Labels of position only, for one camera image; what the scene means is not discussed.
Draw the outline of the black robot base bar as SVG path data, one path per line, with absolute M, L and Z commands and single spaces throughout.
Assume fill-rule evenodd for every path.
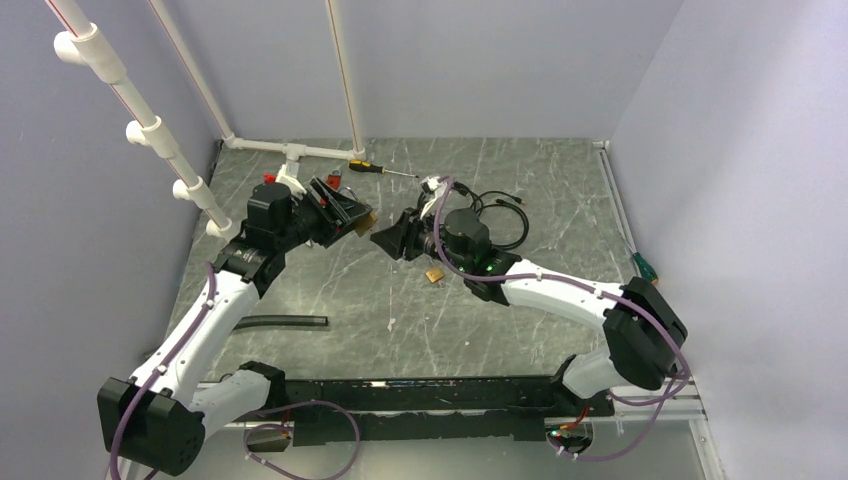
M 556 419 L 610 417 L 605 393 L 584 400 L 548 375 L 384 379 L 287 379 L 257 361 L 242 369 L 272 381 L 269 400 L 248 421 L 289 415 L 296 446 L 330 442 L 509 437 L 542 441 Z

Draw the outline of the large brass padlock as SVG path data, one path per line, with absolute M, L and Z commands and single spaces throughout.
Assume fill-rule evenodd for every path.
M 354 224 L 354 232 L 359 236 L 364 236 L 377 223 L 376 214 L 371 211 L 358 218 Z

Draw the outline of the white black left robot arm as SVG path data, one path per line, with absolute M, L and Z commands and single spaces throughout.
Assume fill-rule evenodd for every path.
M 239 233 L 206 266 L 206 281 L 188 312 L 127 379 L 108 379 L 97 395 L 112 479 L 128 461 L 151 474 L 178 476 L 205 441 L 254 412 L 264 420 L 287 406 L 283 371 L 251 361 L 223 382 L 199 384 L 239 321 L 283 272 L 286 255 L 312 242 L 329 247 L 352 232 L 363 235 L 373 209 L 314 178 L 295 193 L 285 183 L 256 186 Z

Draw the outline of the small brass padlock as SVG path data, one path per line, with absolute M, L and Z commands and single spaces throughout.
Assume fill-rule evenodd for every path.
M 446 274 L 441 268 L 433 266 L 425 272 L 425 277 L 431 285 L 441 286 L 445 282 Z

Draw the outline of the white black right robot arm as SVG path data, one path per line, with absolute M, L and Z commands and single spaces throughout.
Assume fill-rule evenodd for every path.
M 678 355 L 688 331 L 644 278 L 621 285 L 545 269 L 496 247 L 488 227 L 468 209 L 442 221 L 407 209 L 370 239 L 394 260 L 427 255 L 441 261 L 483 301 L 537 309 L 600 335 L 601 346 L 569 357 L 554 374 L 551 401 L 564 415 L 578 413 L 590 397 L 611 388 L 657 391 L 684 371 Z

